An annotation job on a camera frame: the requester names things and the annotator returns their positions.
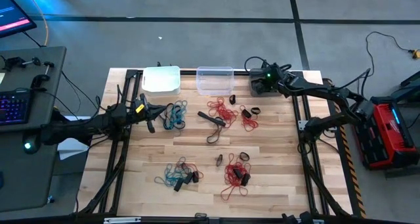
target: yellow cable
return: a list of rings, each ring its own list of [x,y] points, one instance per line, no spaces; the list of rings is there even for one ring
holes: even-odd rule
[[[35,0],[32,0],[33,4],[35,4],[35,6],[37,7],[39,13],[41,14],[42,19],[44,20],[44,25],[45,25],[45,42],[44,42],[44,46],[47,46],[48,44],[48,38],[49,38],[49,30],[48,30],[48,24],[47,24],[47,20],[45,20],[45,16],[44,13],[42,12],[41,8],[39,8],[39,5],[37,4],[37,2]]]

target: wooden tabletop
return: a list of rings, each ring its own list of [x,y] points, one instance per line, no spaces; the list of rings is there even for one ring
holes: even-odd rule
[[[117,84],[124,85],[126,70],[110,69],[102,106],[116,103]],[[308,81],[322,83],[319,71],[304,71],[303,74]],[[207,113],[207,102],[215,101],[217,97],[199,95],[195,76],[181,76],[181,93],[177,96],[147,97],[150,103],[162,105],[187,100],[186,126],[180,135],[178,131],[164,130],[161,120],[154,122],[154,134],[148,132],[146,123],[133,126],[118,215],[194,216],[195,213],[207,213],[213,217],[281,217],[282,213],[299,215],[309,210],[301,155],[297,152],[291,97],[251,97],[247,85],[247,77],[236,76],[233,94],[237,103],[231,106],[228,97],[224,99],[226,106],[233,110],[239,111],[241,104],[248,109],[258,106],[261,109],[257,119],[259,127],[246,132],[239,116],[231,128],[222,130],[219,141],[212,145],[207,144],[206,138],[214,132],[213,124],[197,116],[197,112]],[[312,116],[329,115],[325,100],[314,97],[308,97],[308,100]],[[324,136],[322,139],[336,146],[335,139]],[[317,144],[326,187],[343,209],[352,213],[339,155],[327,145]],[[104,182],[110,145],[111,141],[106,141],[89,152],[78,194],[80,208],[87,205]],[[246,152],[251,157],[251,179],[246,186],[249,192],[247,196],[241,196],[236,188],[229,201],[223,201],[221,191],[228,187],[224,184],[224,167],[231,152],[236,155]],[[215,158],[219,154],[224,160],[216,167]],[[166,165],[174,164],[181,156],[195,164],[204,178],[199,183],[183,185],[179,192],[155,183],[156,176],[163,177]],[[321,210],[318,189],[314,189],[314,193]]]

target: red power station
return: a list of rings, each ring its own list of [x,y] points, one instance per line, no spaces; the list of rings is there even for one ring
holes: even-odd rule
[[[369,169],[404,168],[419,162],[420,154],[390,97],[372,97],[373,116],[354,127],[363,165]]]

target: monitor screen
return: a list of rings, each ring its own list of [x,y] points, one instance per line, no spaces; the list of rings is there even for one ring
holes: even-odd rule
[[[36,27],[37,25],[13,0],[0,0],[0,37]]]

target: black desk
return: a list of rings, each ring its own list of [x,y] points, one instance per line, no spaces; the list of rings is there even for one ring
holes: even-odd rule
[[[48,73],[51,79],[43,84],[53,95],[56,95],[58,89],[65,54],[65,47],[0,52],[5,58],[20,56],[24,60],[30,60],[36,56],[41,62],[53,62],[55,68],[50,68]],[[6,73],[0,84],[0,91],[29,88],[33,77],[44,74],[45,70],[45,66],[34,65],[25,70],[14,68],[12,72]],[[49,123],[53,106],[52,96],[35,93],[27,124],[0,126],[0,171],[4,177],[4,186],[0,189],[0,212],[38,208],[47,203],[57,146],[41,145],[35,154],[26,154],[22,145],[22,131]]]

